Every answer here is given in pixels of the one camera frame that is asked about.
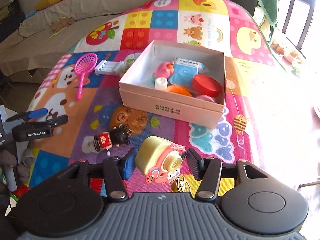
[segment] metal screw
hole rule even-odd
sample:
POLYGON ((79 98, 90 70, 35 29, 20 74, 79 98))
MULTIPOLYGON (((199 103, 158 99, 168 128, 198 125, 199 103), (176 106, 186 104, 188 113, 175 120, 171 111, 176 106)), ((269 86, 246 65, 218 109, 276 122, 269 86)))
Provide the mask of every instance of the metal screw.
POLYGON ((126 196, 126 193, 121 190, 115 190, 110 193, 110 197, 114 199, 122 199, 126 196))
POLYGON ((211 191, 208 191, 208 190, 202 190, 198 193, 198 196, 200 198, 206 198, 206 199, 209 199, 209 198, 212 198, 214 196, 214 194, 211 192, 211 191))

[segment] pink toy racket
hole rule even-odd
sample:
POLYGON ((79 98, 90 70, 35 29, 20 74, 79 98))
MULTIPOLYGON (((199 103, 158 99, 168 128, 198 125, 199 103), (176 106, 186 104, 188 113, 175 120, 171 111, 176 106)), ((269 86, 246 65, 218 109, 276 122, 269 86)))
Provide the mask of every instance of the pink toy racket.
POLYGON ((94 53, 87 53, 83 55, 75 65, 75 73, 80 76, 79 90, 76 99, 80 100, 82 95, 82 87, 84 82, 84 76, 91 73, 94 70, 98 61, 98 57, 94 53))

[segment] colorful play mat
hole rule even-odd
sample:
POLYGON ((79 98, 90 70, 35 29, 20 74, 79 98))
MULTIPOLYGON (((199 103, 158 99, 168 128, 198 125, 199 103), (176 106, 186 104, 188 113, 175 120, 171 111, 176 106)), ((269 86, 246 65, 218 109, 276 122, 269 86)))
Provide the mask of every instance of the colorful play mat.
MULTIPOLYGON (((124 156, 131 147, 139 148, 151 135, 193 147, 201 156, 220 158, 225 163, 246 159, 264 167, 255 125, 251 94, 261 85, 259 77, 275 65, 270 48, 252 17, 227 0, 153 0, 96 28, 76 44, 55 65, 36 92, 29 110, 46 107, 44 121, 67 114, 67 124, 54 136, 35 141, 36 163, 28 183, 15 192, 17 197, 79 159, 101 163, 107 152, 96 153, 93 136, 120 124, 132 130, 130 145, 112 147, 111 156, 124 156), (122 105, 119 76, 86 76, 82 99, 76 101, 79 77, 76 61, 88 52, 101 60, 124 61, 126 69, 152 40, 203 46, 224 52, 226 65, 226 105, 217 127, 209 129, 192 123, 131 109, 122 105)), ((183 174, 195 193, 199 185, 183 162, 183 174)), ((146 184, 137 169, 125 185, 133 191, 169 192, 170 184, 146 184)), ((102 179, 91 187, 105 195, 102 179)))

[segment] blue plastic package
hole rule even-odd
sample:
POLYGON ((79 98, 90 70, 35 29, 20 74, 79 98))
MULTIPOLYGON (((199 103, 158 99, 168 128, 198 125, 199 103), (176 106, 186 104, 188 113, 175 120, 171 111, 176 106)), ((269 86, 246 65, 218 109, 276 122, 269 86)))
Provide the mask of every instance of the blue plastic package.
POLYGON ((169 81, 172 85, 185 86, 192 89, 191 82, 193 77, 203 68, 204 66, 200 62, 176 58, 173 64, 174 72, 169 77, 169 81))

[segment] open box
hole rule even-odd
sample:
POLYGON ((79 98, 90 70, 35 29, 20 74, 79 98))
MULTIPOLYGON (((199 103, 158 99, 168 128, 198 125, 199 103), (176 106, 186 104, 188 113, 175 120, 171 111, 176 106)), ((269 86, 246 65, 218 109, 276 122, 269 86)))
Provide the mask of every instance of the open box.
POLYGON ((203 47, 167 41, 152 41, 119 81, 124 106, 215 128, 225 105, 224 54, 203 47), (217 103, 156 90, 151 76, 156 67, 176 57, 201 62, 222 86, 217 103))

